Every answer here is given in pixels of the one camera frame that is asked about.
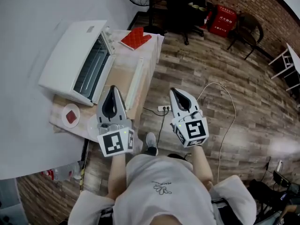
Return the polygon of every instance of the toaster oven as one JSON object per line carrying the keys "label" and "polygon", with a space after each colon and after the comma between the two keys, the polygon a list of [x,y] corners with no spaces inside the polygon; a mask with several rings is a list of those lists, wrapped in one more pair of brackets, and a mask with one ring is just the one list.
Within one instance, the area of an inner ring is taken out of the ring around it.
{"label": "toaster oven", "polygon": [[38,84],[61,97],[97,104],[115,59],[106,21],[69,26],[54,48]]}

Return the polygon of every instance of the black pants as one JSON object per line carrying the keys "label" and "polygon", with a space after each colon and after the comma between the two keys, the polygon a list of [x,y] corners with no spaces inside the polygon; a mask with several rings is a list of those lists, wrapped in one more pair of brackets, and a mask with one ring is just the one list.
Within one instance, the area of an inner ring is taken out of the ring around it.
{"label": "black pants", "polygon": [[[143,154],[147,154],[150,156],[156,156],[156,149],[155,147],[149,147]],[[181,160],[185,160],[182,156],[175,154],[175,153],[171,153],[168,155],[169,158],[177,158],[177,159],[181,159]]]}

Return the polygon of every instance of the wall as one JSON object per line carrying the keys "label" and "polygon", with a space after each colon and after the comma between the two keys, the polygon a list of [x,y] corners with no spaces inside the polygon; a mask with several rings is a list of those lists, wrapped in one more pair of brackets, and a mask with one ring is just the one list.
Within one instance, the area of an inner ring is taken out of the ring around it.
{"label": "wall", "polygon": [[48,123],[53,96],[39,76],[71,22],[126,29],[139,8],[129,0],[0,0],[0,180],[80,159],[83,139],[54,134]]}
{"label": "wall", "polygon": [[[237,13],[248,12],[261,23],[264,38],[260,47],[276,57],[286,48],[286,42],[300,55],[300,27],[276,0],[208,0],[225,5]],[[296,14],[300,12],[300,0],[289,4]]]}

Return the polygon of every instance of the shoe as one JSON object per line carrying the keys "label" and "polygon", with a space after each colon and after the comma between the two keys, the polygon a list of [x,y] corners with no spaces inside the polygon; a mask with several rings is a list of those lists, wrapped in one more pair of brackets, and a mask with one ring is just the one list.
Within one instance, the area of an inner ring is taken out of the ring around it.
{"label": "shoe", "polygon": [[153,156],[158,155],[158,148],[156,146],[156,137],[154,133],[148,133],[146,136],[146,144],[148,146],[148,153],[153,154]]}

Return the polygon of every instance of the plate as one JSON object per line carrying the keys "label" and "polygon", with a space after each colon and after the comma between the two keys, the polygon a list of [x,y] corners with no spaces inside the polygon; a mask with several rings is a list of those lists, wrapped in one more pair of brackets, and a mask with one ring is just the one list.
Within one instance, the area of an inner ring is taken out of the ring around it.
{"label": "plate", "polygon": [[87,124],[87,130],[88,134],[92,138],[93,141],[98,141],[97,136],[99,136],[99,128],[98,128],[98,121],[97,121],[97,116],[94,114],[93,116],[90,117],[88,120]]}
{"label": "plate", "polygon": [[[69,113],[69,111],[73,110],[73,112],[75,113],[75,116],[77,117],[76,120],[72,123],[69,123],[67,118],[66,118],[66,115]],[[79,122],[79,119],[80,119],[80,110],[78,108],[77,105],[75,105],[74,103],[69,103],[67,104],[64,109],[62,110],[62,113],[61,113],[61,120],[62,120],[62,123],[68,127],[68,128],[74,128],[76,127],[76,125],[78,124]]]}

